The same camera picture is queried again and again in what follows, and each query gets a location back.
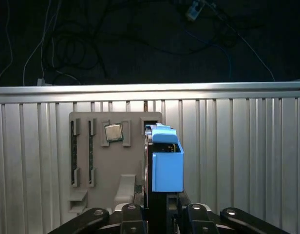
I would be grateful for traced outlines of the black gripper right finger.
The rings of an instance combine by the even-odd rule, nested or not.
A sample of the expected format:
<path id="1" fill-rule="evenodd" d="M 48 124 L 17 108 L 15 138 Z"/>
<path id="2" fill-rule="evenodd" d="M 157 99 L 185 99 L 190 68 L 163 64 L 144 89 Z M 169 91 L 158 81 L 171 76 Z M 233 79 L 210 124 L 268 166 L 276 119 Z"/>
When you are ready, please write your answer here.
<path id="1" fill-rule="evenodd" d="M 178 227 L 181 234 L 285 234 L 258 217 L 235 207 L 219 214 L 202 203 L 192 203 L 186 192 L 178 194 Z"/>

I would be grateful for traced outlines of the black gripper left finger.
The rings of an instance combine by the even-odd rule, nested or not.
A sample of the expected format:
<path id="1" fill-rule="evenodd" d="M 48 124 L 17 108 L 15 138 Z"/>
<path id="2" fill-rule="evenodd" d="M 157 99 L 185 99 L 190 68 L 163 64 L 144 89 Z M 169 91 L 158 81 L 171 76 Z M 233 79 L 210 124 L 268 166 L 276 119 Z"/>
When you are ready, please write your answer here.
<path id="1" fill-rule="evenodd" d="M 51 234 L 166 234 L 167 193 L 146 196 L 147 206 L 122 203 L 109 213 L 103 208 L 91 208 L 60 225 Z"/>

